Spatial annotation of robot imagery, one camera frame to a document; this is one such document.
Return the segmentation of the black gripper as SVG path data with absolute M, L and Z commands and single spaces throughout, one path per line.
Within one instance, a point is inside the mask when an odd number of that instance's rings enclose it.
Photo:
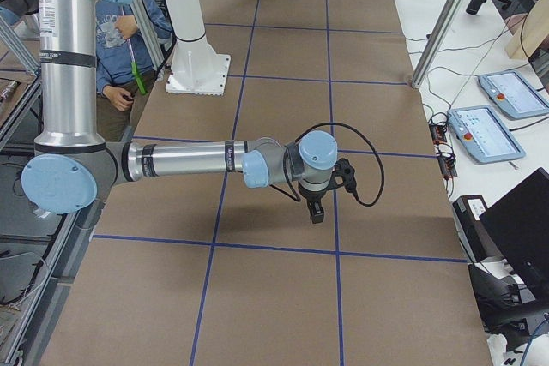
M 307 189 L 302 184 L 298 185 L 299 194 L 306 200 L 306 206 L 309 213 L 309 220 L 312 224 L 321 224 L 324 221 L 324 210 L 322 207 L 322 198 L 326 195 L 326 189 L 312 190 Z

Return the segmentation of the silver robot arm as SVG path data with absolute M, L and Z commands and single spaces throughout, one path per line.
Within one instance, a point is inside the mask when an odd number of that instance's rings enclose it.
M 21 173 L 31 202 L 73 213 L 144 177 L 238 172 L 250 188 L 296 182 L 311 221 L 323 221 L 321 199 L 335 186 L 337 161 L 327 132 L 306 131 L 286 146 L 268 138 L 178 146 L 105 141 L 96 129 L 98 1 L 39 0 L 43 131 Z

